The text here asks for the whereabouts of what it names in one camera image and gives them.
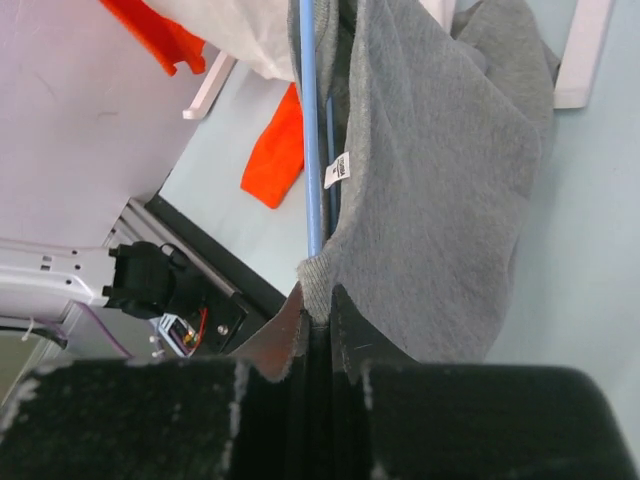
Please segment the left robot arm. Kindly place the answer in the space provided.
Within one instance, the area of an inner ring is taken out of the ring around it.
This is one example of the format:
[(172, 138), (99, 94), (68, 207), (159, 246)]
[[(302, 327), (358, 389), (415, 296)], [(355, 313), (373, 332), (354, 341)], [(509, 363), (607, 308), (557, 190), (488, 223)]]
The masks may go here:
[(1, 241), (1, 287), (56, 295), (153, 320), (181, 356), (195, 353), (208, 317), (206, 279), (175, 248), (146, 241), (113, 248), (61, 248)]

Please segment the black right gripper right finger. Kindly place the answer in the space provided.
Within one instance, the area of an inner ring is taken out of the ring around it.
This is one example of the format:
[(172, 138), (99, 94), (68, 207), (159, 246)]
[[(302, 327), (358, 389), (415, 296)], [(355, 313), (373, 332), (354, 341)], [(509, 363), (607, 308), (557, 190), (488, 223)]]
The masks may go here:
[(584, 373), (421, 364), (332, 292), (337, 464), (357, 479), (635, 479), (601, 390)]

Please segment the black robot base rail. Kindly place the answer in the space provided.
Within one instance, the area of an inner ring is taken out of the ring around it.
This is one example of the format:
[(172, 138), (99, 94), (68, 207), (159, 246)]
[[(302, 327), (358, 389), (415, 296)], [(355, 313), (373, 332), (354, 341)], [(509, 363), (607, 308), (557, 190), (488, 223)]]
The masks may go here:
[(237, 349), (285, 302), (284, 294), (158, 194), (146, 203), (131, 198), (107, 237), (111, 247), (135, 241), (161, 245), (165, 251), (178, 247), (216, 291), (244, 310), (234, 320), (217, 313), (208, 316), (205, 344), (212, 352), (229, 354)]

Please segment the white t shirt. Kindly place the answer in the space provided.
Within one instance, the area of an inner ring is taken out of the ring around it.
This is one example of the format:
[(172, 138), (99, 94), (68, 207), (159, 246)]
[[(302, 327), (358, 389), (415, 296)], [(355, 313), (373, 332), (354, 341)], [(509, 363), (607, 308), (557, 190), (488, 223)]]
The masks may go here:
[[(298, 80), (302, 73), (298, 1), (147, 1), (155, 13), (246, 63), (267, 79)], [(359, 1), (313, 3), (316, 78), (324, 87), (338, 74), (350, 46)]]

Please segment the grey t shirt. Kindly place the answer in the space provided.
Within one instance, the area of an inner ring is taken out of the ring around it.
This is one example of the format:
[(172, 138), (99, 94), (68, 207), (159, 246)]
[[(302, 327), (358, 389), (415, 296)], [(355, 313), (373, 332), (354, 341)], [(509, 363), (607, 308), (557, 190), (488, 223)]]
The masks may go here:
[(443, 29), (417, 1), (320, 1), (319, 118), (349, 176), (335, 233), (298, 269), (328, 320), (345, 288), (420, 361), (482, 360), (553, 123), (557, 58), (523, 1), (480, 1)]

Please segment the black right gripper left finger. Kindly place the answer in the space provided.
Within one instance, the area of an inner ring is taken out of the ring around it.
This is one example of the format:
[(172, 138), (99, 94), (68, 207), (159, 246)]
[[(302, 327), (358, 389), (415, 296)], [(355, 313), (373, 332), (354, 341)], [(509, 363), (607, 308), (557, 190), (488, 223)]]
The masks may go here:
[(5, 479), (282, 479), (302, 295), (230, 355), (40, 365), (1, 409)]

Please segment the blue wire hanger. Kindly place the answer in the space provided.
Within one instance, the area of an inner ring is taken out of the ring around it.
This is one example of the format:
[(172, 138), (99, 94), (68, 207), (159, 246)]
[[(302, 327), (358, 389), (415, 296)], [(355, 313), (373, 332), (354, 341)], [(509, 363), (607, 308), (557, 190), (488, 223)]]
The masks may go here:
[(332, 81), (339, 25), (337, 1), (296, 1), (292, 25), (298, 29), (298, 90), (303, 111), (308, 255), (320, 254), (336, 223), (336, 194), (325, 185), (332, 162), (334, 118)]

